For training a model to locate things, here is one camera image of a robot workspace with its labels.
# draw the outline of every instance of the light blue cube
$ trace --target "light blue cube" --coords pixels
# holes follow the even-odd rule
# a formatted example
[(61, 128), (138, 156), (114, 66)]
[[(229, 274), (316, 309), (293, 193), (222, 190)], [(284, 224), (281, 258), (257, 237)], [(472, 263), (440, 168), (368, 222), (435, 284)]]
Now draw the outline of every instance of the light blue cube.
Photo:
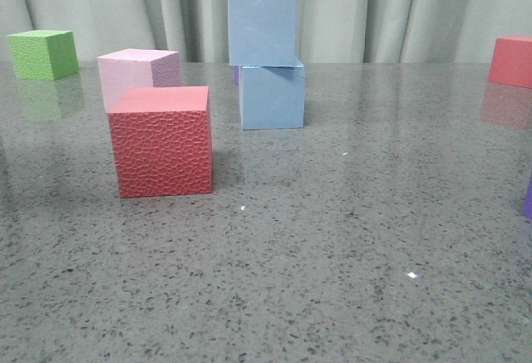
[(303, 126), (305, 66), (241, 66), (239, 70), (242, 129)]
[(296, 66), (298, 0), (228, 0), (231, 66)]

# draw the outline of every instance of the cube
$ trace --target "cube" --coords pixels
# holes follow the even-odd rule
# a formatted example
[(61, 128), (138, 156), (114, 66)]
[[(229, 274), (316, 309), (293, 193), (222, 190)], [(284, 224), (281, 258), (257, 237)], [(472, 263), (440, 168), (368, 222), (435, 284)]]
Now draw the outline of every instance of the cube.
[(305, 66), (241, 66), (239, 104), (242, 129), (303, 126)]
[(510, 35), (497, 38), (488, 79), (532, 88), (532, 37)]
[(532, 218), (532, 177), (529, 181), (529, 186), (526, 189), (525, 201), (523, 202), (523, 215), (527, 218)]
[(209, 87), (129, 89), (107, 118), (121, 197), (212, 191)]
[(233, 67), (233, 82), (235, 85), (239, 84), (239, 71), (240, 69), (237, 66)]
[(181, 86), (180, 54), (169, 50), (125, 49), (98, 57), (106, 112), (133, 87)]
[(296, 66), (297, 0), (228, 0), (231, 66)]
[(53, 80), (80, 69), (72, 31), (14, 33), (7, 35), (7, 43), (19, 78)]

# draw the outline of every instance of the red textured cube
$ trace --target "red textured cube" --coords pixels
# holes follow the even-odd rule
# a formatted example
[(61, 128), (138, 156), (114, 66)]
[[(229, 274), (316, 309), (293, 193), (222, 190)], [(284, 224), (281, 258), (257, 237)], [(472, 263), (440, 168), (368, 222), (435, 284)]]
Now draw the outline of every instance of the red textured cube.
[(510, 35), (497, 38), (488, 79), (532, 88), (532, 37)]
[(107, 118), (121, 197), (212, 191), (209, 87), (129, 89)]

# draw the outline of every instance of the granite countertop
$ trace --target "granite countertop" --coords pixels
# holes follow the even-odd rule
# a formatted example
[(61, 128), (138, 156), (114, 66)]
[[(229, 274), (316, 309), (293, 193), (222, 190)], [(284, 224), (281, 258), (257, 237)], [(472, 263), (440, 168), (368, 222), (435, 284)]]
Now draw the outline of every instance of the granite countertop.
[(209, 85), (212, 194), (120, 199), (97, 69), (0, 66), (2, 362), (530, 363), (532, 91), (308, 65), (305, 127)]

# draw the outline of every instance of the green textured cube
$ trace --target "green textured cube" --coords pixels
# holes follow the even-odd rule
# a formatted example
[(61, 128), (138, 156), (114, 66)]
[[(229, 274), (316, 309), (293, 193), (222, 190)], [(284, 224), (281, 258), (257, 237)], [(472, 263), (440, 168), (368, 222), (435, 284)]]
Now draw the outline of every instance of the green textured cube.
[(79, 71), (72, 31), (36, 30), (7, 35), (15, 74), (22, 79), (57, 79)]

